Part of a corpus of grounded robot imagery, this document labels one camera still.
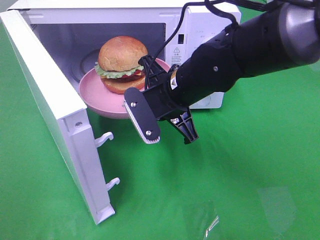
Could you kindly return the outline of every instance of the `black cable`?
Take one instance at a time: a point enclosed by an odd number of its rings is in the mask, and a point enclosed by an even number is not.
[[[180,15],[180,20],[178,22],[178,25],[176,26],[176,29],[174,30],[174,32],[171,34],[171,36],[164,42],[164,44],[159,48],[159,50],[156,52],[156,54],[154,55],[147,71],[146,71],[146,75],[145,75],[145,84],[144,84],[144,89],[147,89],[150,86],[149,83],[149,74],[150,74],[150,69],[151,66],[154,64],[156,58],[158,57],[158,55],[160,54],[160,52],[166,47],[166,45],[174,38],[174,36],[177,34],[177,32],[179,31],[182,22],[184,20],[184,16],[185,16],[185,11],[187,9],[187,7],[189,6],[203,6],[204,2],[187,2],[185,5],[183,5],[182,10],[181,10],[181,15]]]
[[[308,0],[274,0],[273,2],[269,2],[267,4],[264,3],[260,3],[260,2],[255,2],[255,1],[251,1],[251,0],[204,0],[201,2],[187,2],[181,10],[181,15],[180,15],[180,19],[178,22],[178,25],[176,26],[176,29],[174,30],[174,32],[171,34],[171,36],[164,42],[164,44],[159,48],[159,50],[156,52],[156,54],[154,55],[148,69],[146,70],[146,76],[145,76],[145,84],[144,84],[144,89],[147,89],[150,86],[150,82],[149,82],[149,75],[150,75],[150,69],[151,66],[154,64],[156,58],[158,57],[158,55],[160,54],[160,52],[166,47],[166,45],[174,38],[174,36],[177,34],[177,32],[179,31],[182,22],[184,20],[184,16],[185,16],[185,12],[187,7],[189,6],[206,6],[206,8],[213,14],[220,16],[222,18],[228,18],[231,21],[231,26],[232,27],[236,27],[238,25],[237,20],[235,18],[234,15],[232,15],[231,13],[228,12],[224,12],[222,10],[219,10],[218,8],[216,8],[214,5],[215,4],[220,4],[223,2],[227,2],[230,4],[234,4],[237,5],[239,7],[244,7],[247,9],[252,9],[252,10],[256,10],[256,11],[260,11],[260,12],[265,12],[265,11],[269,11],[270,7],[274,8],[277,5],[273,4],[275,1],[279,1],[282,3],[290,3],[292,5],[296,5],[296,6],[300,6],[300,7],[304,7],[304,8],[313,8],[315,7],[315,2],[314,1],[308,1]]]
[[[231,21],[232,26],[238,25],[236,17],[233,14],[216,8],[212,3],[210,3],[209,0],[204,0],[204,5],[211,13],[213,13],[219,17],[229,19]]]

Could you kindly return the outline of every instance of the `pink plate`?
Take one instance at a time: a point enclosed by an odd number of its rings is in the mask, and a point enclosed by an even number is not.
[[[170,66],[156,59],[156,62],[169,71]],[[124,106],[125,97],[123,94],[116,94],[109,91],[102,83],[95,69],[88,71],[80,81],[79,94],[86,105],[95,113],[110,119],[128,119],[129,115]]]

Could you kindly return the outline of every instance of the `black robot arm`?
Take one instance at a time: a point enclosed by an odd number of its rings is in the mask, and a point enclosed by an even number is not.
[[[315,63],[320,57],[319,2],[292,2],[275,2],[249,21],[233,22],[168,73],[151,56],[143,57],[140,64],[150,68],[149,88],[124,94],[142,139],[158,142],[157,121],[166,120],[191,143],[198,138],[189,109],[193,103],[228,91],[239,78]]]

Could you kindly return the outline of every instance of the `white microwave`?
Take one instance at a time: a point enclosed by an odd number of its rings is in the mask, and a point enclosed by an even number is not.
[[[43,119],[96,224],[115,213],[108,190],[120,182],[105,182],[97,148],[117,136],[106,132],[94,138],[87,106],[78,94],[79,81],[112,37],[135,37],[155,54],[177,27],[186,2],[18,0],[0,13]],[[240,21],[236,6],[217,7]],[[177,35],[158,58],[170,66],[182,64],[229,23],[204,6],[189,6]],[[219,108],[223,95],[213,93],[191,108]]]

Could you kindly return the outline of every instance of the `green surface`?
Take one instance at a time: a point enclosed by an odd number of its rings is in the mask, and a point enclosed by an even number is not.
[[[106,181],[121,180],[96,226],[0,25],[0,240],[201,240],[217,215],[207,239],[320,239],[313,69],[240,79],[220,109],[192,111],[189,145],[165,122],[146,145],[129,120],[88,111],[96,137],[114,134],[98,149]]]

